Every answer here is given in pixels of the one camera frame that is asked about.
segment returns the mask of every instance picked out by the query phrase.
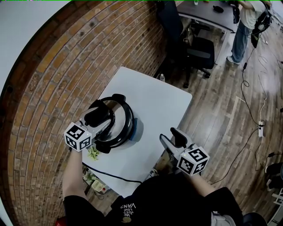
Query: extension cord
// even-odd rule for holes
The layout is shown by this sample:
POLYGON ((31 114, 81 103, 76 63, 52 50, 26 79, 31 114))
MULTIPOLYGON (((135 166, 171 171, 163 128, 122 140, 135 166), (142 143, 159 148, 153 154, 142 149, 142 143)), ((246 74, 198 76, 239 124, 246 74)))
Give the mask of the extension cord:
POLYGON ((264 127, 263 127, 264 124, 262 121, 259 121, 258 125, 260 125, 260 127, 258 128, 258 136, 263 137, 264 136, 264 127))

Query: black t-shirt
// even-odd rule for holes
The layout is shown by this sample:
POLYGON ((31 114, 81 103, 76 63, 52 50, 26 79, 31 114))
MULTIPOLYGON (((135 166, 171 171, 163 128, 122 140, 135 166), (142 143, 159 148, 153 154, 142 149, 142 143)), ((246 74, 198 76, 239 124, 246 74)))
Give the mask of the black t-shirt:
POLYGON ((152 177, 129 197, 121 196, 104 215, 86 199, 67 196, 64 199, 67 225, 172 225, 210 226, 211 212, 229 215, 241 226, 243 215, 228 188, 202 197, 182 174, 152 177))

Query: water bottle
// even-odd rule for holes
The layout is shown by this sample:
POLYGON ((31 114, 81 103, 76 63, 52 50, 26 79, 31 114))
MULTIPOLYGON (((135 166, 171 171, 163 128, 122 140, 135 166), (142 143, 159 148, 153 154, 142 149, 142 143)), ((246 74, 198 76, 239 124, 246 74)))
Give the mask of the water bottle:
POLYGON ((165 82, 165 77, 164 77, 163 74, 160 75, 159 80, 162 81, 162 82, 165 82))

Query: brick wall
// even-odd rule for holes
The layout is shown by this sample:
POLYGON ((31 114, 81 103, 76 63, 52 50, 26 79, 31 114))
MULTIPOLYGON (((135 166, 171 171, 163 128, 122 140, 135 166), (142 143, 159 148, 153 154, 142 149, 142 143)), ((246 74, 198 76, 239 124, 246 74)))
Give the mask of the brick wall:
POLYGON ((164 48, 146 1, 71 2, 36 33, 1 95, 0 195, 14 225, 63 216, 64 130, 120 66, 153 76, 164 48))

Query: white table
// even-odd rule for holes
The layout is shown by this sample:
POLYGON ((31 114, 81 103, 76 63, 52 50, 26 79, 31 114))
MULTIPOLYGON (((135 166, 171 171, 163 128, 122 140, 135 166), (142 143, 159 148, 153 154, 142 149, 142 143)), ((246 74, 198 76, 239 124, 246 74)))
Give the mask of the white table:
MULTIPOLYGON (((125 67, 116 72, 99 99, 115 93, 126 96, 126 102, 143 122, 142 137, 127 149, 100 153, 97 161, 90 159, 88 151, 84 149, 83 162, 102 172, 128 180, 144 181, 164 151, 159 135, 162 133, 172 137, 170 128, 179 126, 192 95, 125 67)), ((139 186, 138 183, 93 173, 123 197, 131 195, 139 186)))
POLYGON ((177 6, 177 11, 180 16, 195 19, 225 31, 224 41, 215 61, 215 64, 218 64, 221 56, 225 53, 229 36, 231 31, 233 31, 233 8, 226 2, 221 1, 213 1, 208 3, 199 1, 198 5, 195 5, 194 1, 183 1, 177 6), (224 12, 215 12, 213 10, 213 6, 219 6, 223 8, 224 12))

